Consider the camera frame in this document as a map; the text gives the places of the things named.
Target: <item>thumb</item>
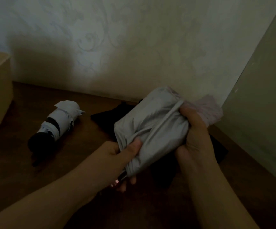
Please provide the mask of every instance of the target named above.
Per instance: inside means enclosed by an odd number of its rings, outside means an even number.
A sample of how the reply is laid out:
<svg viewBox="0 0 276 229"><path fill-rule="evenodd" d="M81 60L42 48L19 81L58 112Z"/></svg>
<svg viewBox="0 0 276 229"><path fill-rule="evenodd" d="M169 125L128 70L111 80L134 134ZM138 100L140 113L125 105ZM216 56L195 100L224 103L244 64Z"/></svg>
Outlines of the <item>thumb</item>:
<svg viewBox="0 0 276 229"><path fill-rule="evenodd" d="M117 154L118 159L120 159L120 161L126 165L138 154L141 146L142 141L136 137L132 143L130 143L124 150Z"/></svg>

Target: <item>black cloth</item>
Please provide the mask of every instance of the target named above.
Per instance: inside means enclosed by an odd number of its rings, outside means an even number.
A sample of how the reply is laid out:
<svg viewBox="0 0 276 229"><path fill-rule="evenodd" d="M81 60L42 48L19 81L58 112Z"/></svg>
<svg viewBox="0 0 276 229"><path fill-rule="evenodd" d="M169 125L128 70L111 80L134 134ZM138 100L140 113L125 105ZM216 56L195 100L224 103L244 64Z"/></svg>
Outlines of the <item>black cloth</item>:
<svg viewBox="0 0 276 229"><path fill-rule="evenodd" d="M90 117L104 132L108 133L114 141L117 141L113 128L114 123L123 118L134 107L135 105L122 102L110 111L96 113ZM216 161L217 163L220 163L228 153L228 150L213 136L210 135L210 138L214 148ZM160 187L169 187L175 177L177 164L178 163L173 152L153 163L150 168L155 183Z"/></svg>

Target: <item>hand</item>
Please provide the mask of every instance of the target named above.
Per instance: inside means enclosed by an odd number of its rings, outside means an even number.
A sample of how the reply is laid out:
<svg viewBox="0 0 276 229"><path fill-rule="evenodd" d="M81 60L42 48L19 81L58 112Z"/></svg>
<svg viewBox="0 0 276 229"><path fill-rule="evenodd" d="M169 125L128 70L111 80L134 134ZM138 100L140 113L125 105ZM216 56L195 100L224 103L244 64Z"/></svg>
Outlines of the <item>hand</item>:
<svg viewBox="0 0 276 229"><path fill-rule="evenodd" d="M216 164L216 160L207 127L198 113L185 104L179 111L188 119L191 127L186 144L178 147L175 152L178 163L186 175L208 169L210 165Z"/></svg>
<svg viewBox="0 0 276 229"><path fill-rule="evenodd" d="M142 142L136 138L123 151L119 152L116 142L106 141L89 157L87 157L72 173L88 180L88 193L95 195L100 190L109 186L117 179L121 171L138 154ZM132 184L136 183L136 177L130 179ZM126 190L126 182L120 187L119 191Z"/></svg>

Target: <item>left hand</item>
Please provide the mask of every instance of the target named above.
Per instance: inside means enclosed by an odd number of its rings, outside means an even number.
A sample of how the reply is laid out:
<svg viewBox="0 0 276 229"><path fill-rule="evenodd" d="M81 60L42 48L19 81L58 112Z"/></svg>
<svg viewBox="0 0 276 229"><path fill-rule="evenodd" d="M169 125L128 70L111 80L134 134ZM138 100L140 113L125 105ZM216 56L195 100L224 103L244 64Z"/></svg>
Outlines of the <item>left hand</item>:
<svg viewBox="0 0 276 229"><path fill-rule="evenodd" d="M88 192L96 194L109 186L120 175L121 171L139 152L142 142L136 138L124 150L119 152L116 142L106 141L89 157L87 157L73 172L88 180ZM130 178L130 183L136 183L136 177ZM126 190L126 181L117 189Z"/></svg>

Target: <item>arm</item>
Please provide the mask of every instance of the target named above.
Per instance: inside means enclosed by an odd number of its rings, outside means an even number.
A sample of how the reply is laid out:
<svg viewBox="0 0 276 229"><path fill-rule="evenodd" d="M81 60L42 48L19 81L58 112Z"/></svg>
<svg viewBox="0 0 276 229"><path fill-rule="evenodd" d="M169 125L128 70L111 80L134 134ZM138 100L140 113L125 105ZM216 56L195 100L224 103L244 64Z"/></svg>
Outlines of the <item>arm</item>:
<svg viewBox="0 0 276 229"><path fill-rule="evenodd" d="M216 163L205 123L196 111L184 105L180 112L188 118L191 129L186 145L180 146L175 155L188 182L201 227L259 228Z"/></svg>
<svg viewBox="0 0 276 229"><path fill-rule="evenodd" d="M0 228L63 228L81 206L116 180L141 146L135 139L117 154L118 144L105 142L67 175L0 212Z"/></svg>

